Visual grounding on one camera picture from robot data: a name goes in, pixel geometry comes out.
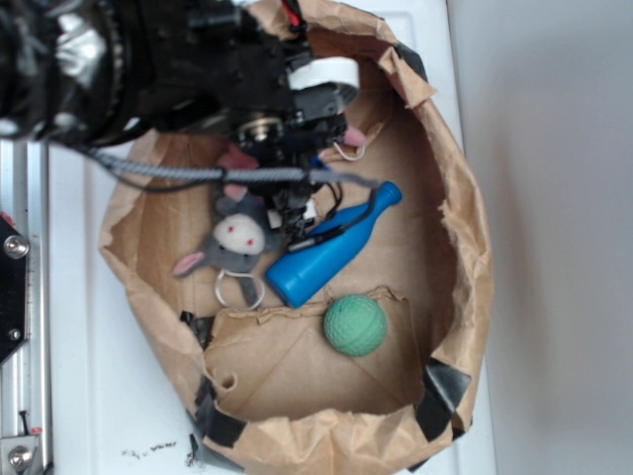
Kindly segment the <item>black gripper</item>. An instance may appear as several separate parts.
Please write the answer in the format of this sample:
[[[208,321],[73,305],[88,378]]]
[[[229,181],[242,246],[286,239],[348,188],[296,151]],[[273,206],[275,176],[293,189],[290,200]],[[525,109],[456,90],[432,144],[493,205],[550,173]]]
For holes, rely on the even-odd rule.
[[[194,132],[229,138],[259,166],[215,165],[203,180],[239,184],[263,196],[280,215],[285,238],[302,238],[305,212],[326,180],[313,171],[318,152],[342,138],[343,111],[357,93],[353,79],[318,79],[308,24],[297,1],[281,4],[289,38],[267,33],[244,6],[231,1],[187,4],[188,76],[202,115]]]

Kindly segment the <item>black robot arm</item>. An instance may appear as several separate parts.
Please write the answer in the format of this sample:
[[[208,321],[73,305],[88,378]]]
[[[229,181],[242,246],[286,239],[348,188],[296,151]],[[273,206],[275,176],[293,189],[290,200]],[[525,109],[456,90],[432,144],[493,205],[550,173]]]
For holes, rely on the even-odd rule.
[[[300,5],[268,33],[230,1],[5,1],[1,135],[95,156],[148,131],[230,139],[308,169],[342,139],[353,81],[302,85],[317,58]]]

